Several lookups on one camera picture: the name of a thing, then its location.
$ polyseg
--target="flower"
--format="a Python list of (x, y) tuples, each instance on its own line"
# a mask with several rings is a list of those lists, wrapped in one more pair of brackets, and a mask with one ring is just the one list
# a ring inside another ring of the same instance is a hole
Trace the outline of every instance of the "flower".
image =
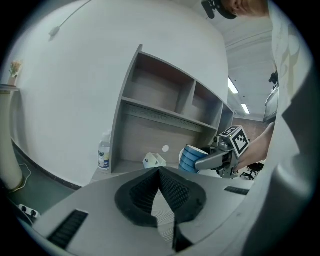
[(10, 72), (12, 77), (18, 73), (21, 65), (22, 65), (21, 61), (12, 61), (11, 62), (11, 66), (10, 66), (9, 72)]

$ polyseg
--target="blue cup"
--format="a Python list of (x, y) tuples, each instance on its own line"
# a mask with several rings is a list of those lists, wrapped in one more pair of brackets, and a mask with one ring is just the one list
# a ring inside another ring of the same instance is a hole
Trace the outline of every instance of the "blue cup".
[(208, 153), (202, 151), (201, 149), (186, 145), (182, 152), (179, 169), (189, 173), (197, 174), (199, 171), (195, 168), (196, 161), (206, 156), (208, 156)]

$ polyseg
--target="ceiling light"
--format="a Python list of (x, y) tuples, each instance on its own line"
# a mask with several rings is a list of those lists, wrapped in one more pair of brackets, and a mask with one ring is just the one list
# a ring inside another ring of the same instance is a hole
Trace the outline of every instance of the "ceiling light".
[(233, 93), (233, 94), (238, 94), (239, 92), (238, 92), (238, 90), (237, 90), (237, 88), (235, 87), (235, 85), (233, 84), (233, 82), (231, 82), (231, 80), (230, 80), (230, 78), (229, 78), (229, 89), (231, 90), (231, 92)]
[(246, 114), (250, 115), (250, 112), (249, 112), (249, 109), (248, 109), (247, 105), (246, 105), (246, 104), (241, 104), (241, 106), (243, 107), (244, 112), (245, 112)]

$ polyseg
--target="potted plant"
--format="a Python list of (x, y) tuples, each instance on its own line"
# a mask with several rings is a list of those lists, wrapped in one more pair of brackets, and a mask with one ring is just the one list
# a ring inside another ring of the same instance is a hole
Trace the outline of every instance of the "potted plant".
[(10, 65), (10, 77), (8, 80), (9, 86), (15, 86), (16, 79), (18, 77), (18, 72), (21, 67), (22, 63), (20, 61), (12, 61)]

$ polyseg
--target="power strip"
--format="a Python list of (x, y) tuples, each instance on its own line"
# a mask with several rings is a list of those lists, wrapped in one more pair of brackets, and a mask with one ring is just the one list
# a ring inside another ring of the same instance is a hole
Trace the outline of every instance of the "power strip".
[(36, 210), (34, 210), (34, 209), (31, 209), (31, 208), (29, 208), (29, 207), (26, 207), (26, 206), (23, 205), (23, 204), (20, 204), (20, 205), (19, 205), (19, 209), (20, 209), (21, 211), (23, 211), (26, 215), (31, 216), (31, 217), (33, 217), (33, 218), (38, 219), (38, 218), (41, 217), (41, 216), (40, 216), (40, 213), (39, 213), (38, 211), (36, 211)]

